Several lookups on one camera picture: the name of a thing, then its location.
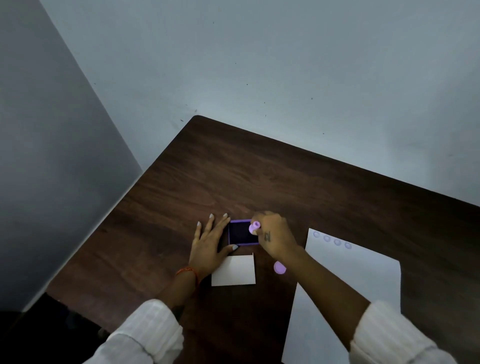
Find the white paper sheet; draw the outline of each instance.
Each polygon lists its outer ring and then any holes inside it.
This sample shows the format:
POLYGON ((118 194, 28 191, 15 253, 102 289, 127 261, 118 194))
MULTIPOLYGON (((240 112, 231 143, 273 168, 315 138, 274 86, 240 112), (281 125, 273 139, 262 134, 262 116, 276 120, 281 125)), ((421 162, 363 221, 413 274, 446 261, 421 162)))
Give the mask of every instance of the white paper sheet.
POLYGON ((255 263, 252 255, 227 256, 212 274, 212 286, 255 284, 255 263))
MULTIPOLYGON (((400 312, 399 261, 312 229, 305 250, 369 301, 387 301, 400 312)), ((299 284, 282 362, 348 364, 347 350, 299 284)))

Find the brown tabletop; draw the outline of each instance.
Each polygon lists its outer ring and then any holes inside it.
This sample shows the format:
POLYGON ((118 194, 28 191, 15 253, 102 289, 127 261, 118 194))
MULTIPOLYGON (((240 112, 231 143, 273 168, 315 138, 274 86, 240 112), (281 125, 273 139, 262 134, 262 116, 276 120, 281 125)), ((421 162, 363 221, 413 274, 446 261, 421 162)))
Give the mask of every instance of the brown tabletop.
MULTIPOLYGON (((480 207, 200 116, 48 293, 113 331, 187 264, 198 220, 263 209, 287 217, 303 246, 313 228, 399 260, 402 313, 459 363, 480 362, 480 207)), ((234 254, 252 252, 255 285, 206 279, 188 301, 177 363, 280 362, 296 281, 260 246, 234 254)))

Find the wall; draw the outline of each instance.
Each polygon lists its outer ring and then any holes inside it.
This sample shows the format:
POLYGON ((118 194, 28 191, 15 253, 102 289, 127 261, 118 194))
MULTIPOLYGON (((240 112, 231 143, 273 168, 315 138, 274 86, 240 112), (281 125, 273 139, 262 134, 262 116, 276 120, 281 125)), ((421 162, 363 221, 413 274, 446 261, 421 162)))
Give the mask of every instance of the wall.
POLYGON ((201 114, 480 205, 478 0, 41 2, 144 170, 201 114))
POLYGON ((22 310, 141 169, 41 4, 0 1, 0 310, 22 310))

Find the person's right arm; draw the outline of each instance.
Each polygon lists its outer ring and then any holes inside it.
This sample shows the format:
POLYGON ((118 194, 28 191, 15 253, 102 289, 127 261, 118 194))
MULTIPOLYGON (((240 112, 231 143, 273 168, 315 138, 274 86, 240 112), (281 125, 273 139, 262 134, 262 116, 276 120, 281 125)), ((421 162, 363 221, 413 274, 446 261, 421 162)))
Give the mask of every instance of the person's right arm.
POLYGON ((266 211, 255 214, 254 221, 261 224, 255 231, 260 245, 293 273, 350 352, 352 363, 455 363, 387 303, 370 303, 309 256, 285 218, 266 211))

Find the person's right hand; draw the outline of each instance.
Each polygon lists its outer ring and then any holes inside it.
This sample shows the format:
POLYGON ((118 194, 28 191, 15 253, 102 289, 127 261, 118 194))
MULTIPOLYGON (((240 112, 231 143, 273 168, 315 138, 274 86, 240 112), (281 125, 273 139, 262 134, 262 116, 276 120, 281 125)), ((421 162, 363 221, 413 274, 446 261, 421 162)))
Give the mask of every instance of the person's right hand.
POLYGON ((273 259, 284 260, 287 254, 298 246, 288 227, 287 219, 272 211, 257 212, 250 223, 260 222, 260 227, 253 232, 258 235, 260 245, 273 259))

